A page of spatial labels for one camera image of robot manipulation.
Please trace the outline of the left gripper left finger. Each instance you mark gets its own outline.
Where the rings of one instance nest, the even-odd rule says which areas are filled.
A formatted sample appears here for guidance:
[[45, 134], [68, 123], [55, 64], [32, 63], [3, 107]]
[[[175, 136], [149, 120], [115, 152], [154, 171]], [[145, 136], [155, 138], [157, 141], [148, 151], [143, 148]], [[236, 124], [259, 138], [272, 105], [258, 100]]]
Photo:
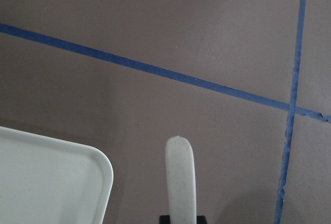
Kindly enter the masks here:
[[169, 215], [161, 215], [159, 216], [159, 224], [171, 224]]

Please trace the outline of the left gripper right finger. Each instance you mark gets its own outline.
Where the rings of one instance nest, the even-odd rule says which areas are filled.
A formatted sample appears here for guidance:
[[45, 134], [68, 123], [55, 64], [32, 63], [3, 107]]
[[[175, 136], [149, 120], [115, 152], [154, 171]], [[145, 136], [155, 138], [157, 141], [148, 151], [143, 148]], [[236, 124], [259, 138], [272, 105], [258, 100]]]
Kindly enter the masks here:
[[197, 216], [197, 224], [207, 224], [206, 217], [203, 215]]

